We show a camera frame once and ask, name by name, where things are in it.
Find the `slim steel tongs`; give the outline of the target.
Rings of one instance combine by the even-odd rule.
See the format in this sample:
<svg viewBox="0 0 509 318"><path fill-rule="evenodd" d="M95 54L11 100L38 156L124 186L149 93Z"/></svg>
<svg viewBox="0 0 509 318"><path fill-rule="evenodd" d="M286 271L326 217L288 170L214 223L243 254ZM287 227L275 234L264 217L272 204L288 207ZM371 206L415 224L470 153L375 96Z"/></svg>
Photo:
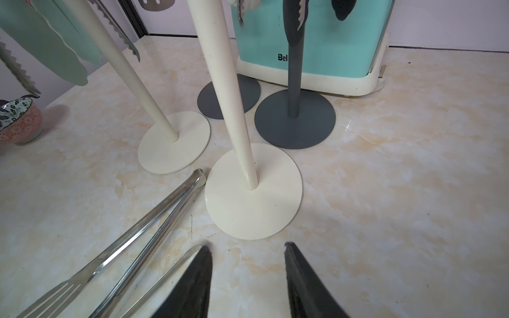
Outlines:
<svg viewBox="0 0 509 318"><path fill-rule="evenodd" d="M158 290L165 282L179 270L182 265L193 255L195 255L203 246L195 245L178 260L174 265L166 271L166 273L141 297L139 298L122 316L121 318L132 317Z"/></svg>

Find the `grey utensil rack stand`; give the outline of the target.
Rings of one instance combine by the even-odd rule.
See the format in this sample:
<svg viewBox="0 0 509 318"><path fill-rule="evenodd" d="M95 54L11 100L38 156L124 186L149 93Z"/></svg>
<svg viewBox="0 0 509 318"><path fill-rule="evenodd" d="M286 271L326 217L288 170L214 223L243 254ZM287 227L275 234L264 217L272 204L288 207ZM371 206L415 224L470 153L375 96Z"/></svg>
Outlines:
<svg viewBox="0 0 509 318"><path fill-rule="evenodd" d="M239 81L243 109L246 113L258 102L261 96L261 86L256 79L249 78L241 74L237 74L237 79ZM206 117L212 119L223 119L223 114L212 82L209 82L200 91L197 99L197 105L200 112Z"/></svg>

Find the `long steel tongs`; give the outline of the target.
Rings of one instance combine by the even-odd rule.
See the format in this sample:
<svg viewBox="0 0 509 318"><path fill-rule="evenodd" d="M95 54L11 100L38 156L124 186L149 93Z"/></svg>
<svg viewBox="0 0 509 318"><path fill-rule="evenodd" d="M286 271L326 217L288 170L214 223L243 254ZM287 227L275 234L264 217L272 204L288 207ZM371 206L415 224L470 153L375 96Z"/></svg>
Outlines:
<svg viewBox="0 0 509 318"><path fill-rule="evenodd" d="M48 291L19 314L19 317L58 317L78 297L88 282L172 208L173 210L168 215L164 224L160 226L149 244L122 278L122 281L127 278L132 280L134 275L142 269L142 265L148 261L152 253L159 247L167 232L178 222L181 214L193 202L205 183L206 177L204 171L201 169L195 170L183 184L163 199L99 256L94 258L93 261L71 278Z"/></svg>

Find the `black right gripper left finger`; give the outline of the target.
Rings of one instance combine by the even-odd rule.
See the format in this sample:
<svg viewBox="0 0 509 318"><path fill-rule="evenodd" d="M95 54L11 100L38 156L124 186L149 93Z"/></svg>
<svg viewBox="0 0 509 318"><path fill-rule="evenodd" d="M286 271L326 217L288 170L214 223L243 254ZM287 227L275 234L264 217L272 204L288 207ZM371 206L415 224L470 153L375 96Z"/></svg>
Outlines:
<svg viewBox="0 0 509 318"><path fill-rule="evenodd" d="M152 317L207 317L212 271L212 253L203 246Z"/></svg>

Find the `cream utensil rack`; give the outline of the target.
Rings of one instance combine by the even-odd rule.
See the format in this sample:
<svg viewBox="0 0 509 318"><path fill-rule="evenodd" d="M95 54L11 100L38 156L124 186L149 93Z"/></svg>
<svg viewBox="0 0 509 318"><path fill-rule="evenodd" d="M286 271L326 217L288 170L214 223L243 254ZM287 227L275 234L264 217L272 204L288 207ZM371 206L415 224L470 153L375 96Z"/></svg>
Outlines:
<svg viewBox="0 0 509 318"><path fill-rule="evenodd" d="M197 160L208 146L208 120L193 111L166 116L87 1L65 1L141 106L155 122L143 136L138 159L153 174L170 174Z"/></svg>
<svg viewBox="0 0 509 318"><path fill-rule="evenodd" d="M233 145L209 173L207 210L213 222L232 237L273 236L299 209L300 171L281 149L250 142L221 1L189 1L188 6Z"/></svg>

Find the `slotted steel spatula tongs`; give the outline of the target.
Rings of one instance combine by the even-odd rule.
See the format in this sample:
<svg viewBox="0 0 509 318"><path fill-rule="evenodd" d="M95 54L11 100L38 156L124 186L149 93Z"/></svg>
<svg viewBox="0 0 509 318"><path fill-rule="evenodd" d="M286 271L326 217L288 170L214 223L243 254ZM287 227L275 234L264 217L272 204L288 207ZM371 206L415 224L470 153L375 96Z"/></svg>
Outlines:
<svg viewBox="0 0 509 318"><path fill-rule="evenodd" d="M140 6L151 12L165 11L171 8L175 3L175 0L139 0Z"/></svg>

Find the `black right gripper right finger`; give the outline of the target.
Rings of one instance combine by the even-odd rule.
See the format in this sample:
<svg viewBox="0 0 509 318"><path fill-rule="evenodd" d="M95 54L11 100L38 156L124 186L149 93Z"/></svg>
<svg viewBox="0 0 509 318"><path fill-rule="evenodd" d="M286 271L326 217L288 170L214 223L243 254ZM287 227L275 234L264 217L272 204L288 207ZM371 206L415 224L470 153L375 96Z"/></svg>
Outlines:
<svg viewBox="0 0 509 318"><path fill-rule="evenodd" d="M285 243L286 281L292 317L348 317L294 242Z"/></svg>

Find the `green silicone tip tongs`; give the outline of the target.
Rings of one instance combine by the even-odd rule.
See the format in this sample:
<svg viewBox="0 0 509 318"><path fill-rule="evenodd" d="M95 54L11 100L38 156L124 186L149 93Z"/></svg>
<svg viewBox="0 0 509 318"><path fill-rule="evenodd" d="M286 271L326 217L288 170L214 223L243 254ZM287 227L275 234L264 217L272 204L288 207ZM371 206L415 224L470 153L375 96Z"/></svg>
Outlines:
<svg viewBox="0 0 509 318"><path fill-rule="evenodd" d="M2 1L1 29L60 78L87 84L81 61L101 66L102 53L64 1Z"/></svg>

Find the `black nylon tongs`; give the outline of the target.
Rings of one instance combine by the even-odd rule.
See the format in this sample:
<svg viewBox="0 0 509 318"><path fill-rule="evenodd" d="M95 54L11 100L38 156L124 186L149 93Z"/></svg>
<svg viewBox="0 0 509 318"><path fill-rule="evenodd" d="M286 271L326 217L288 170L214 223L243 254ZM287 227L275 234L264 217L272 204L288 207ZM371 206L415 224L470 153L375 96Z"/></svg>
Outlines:
<svg viewBox="0 0 509 318"><path fill-rule="evenodd" d="M296 47L304 37L305 23L309 12L309 1L284 0L282 3L284 30L288 45ZM332 0L331 6L336 18L344 21L350 15L356 3L356 0Z"/></svg>

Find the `grey utensil rack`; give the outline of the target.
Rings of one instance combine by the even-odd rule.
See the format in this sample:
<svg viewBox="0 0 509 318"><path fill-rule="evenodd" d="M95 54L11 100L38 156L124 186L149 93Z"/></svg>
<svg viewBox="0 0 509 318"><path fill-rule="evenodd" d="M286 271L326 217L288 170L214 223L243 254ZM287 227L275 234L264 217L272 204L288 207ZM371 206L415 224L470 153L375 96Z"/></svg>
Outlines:
<svg viewBox="0 0 509 318"><path fill-rule="evenodd" d="M310 148L332 133L336 114L323 95L301 88L303 38L289 46L288 57L288 88L260 103L254 123L259 135L274 146L294 150Z"/></svg>

